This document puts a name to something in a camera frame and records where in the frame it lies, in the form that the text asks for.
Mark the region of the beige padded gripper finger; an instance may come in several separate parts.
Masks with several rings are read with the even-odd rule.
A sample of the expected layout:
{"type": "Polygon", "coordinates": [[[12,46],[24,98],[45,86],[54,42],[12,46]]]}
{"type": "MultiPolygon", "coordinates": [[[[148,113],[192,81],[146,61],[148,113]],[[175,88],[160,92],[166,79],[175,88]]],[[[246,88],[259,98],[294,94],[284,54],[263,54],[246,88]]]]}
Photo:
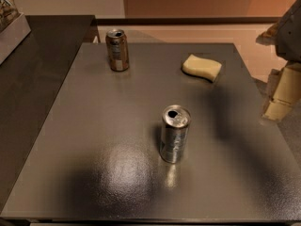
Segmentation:
{"type": "Polygon", "coordinates": [[[271,25],[266,31],[262,32],[257,38],[256,43],[261,45],[275,45],[279,23],[271,25]]]}
{"type": "Polygon", "coordinates": [[[301,64],[288,62],[280,71],[273,69],[266,86],[262,116],[282,121],[301,99],[301,64]]]}

